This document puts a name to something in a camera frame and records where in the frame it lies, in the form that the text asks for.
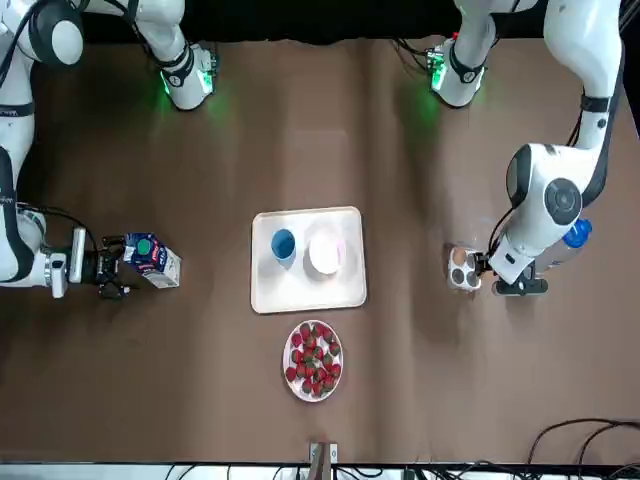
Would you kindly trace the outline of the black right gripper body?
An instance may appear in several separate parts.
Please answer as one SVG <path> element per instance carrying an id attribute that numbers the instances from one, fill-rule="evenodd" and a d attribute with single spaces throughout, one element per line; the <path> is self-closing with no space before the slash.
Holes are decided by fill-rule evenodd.
<path id="1" fill-rule="evenodd" d="M 120 249 L 86 250 L 82 264 L 82 283 L 97 286 L 117 283 L 120 257 Z"/>

